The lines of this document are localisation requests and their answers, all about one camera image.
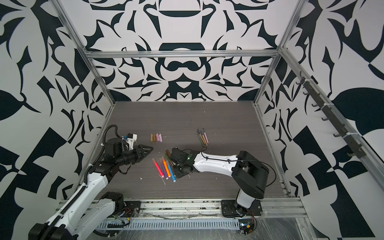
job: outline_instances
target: black mounting plate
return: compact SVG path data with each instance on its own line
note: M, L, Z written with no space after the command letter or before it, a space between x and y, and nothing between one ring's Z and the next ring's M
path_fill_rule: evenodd
M135 209L136 212L140 212L140 201L124 201L124 203L126 204L126 207L130 209L130 211L126 215L124 215L124 217L132 217L135 212Z
M243 217L236 212L235 208L236 200L221 200L221 213L224 217ZM252 210L254 216L261 216L263 211L260 201L255 199L249 208L246 216L252 216Z

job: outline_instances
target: black and white patterned wall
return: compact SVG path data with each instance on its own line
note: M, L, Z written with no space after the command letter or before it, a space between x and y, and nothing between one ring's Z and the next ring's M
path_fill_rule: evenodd
M383 157L383 1L309 0L288 49ZM384 192L284 60L259 106L278 160L319 239L383 239Z
M110 103L47 0L0 3L1 239L27 239L73 184Z
M137 51L276 49L297 0L61 2L88 50Z
M65 0L91 51L276 49L297 0ZM253 100L269 57L96 61L116 101Z
M94 63L116 101L253 100L271 57L108 58Z

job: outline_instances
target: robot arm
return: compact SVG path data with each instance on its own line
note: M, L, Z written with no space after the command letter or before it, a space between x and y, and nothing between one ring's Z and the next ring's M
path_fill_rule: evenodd
M256 198L264 198L269 169L248 152L219 156L200 151L191 151L188 154L174 148L170 159L176 163L173 169L177 178L190 172L216 172L230 176L237 182L240 191L235 204L236 214L225 217L243 216Z
M84 183L45 224L35 224L28 239L86 239L102 220L110 215L121 214L124 208L123 195L107 192L90 212L83 215L100 191L120 171L120 166L138 163L153 150L150 146L134 146L136 139L137 135L128 134L122 138L109 139L108 142L103 141L105 153L102 160L94 165L90 164Z

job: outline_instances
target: hook rack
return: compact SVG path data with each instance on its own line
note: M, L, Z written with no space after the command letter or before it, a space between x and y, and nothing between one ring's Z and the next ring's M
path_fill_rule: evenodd
M304 88L307 90L304 95L310 95L316 104L312 104L313 107L321 106L321 110L326 116L326 118L321 118L323 121L330 121L334 128L337 130L337 134L333 134L334 137L343 137L345 142L353 151L353 154L348 154L348 156L356 156L358 158L362 158L366 156L364 150L361 149L362 144L357 141L357 137L353 137L354 134L358 134L356 132L349 132L346 129L346 124L341 122L341 118L339 117L339 112L334 106L333 103L326 103L324 94L320 90L317 89L317 85L315 82L310 79L301 80Z

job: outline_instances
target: blue marker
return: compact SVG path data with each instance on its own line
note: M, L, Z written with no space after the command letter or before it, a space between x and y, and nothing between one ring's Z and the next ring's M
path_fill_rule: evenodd
M173 174L172 167L171 167L170 163L168 162L168 160L166 161L166 163L167 163L168 170L169 170L169 173L170 173L170 175L172 177L173 182L176 182L175 175Z

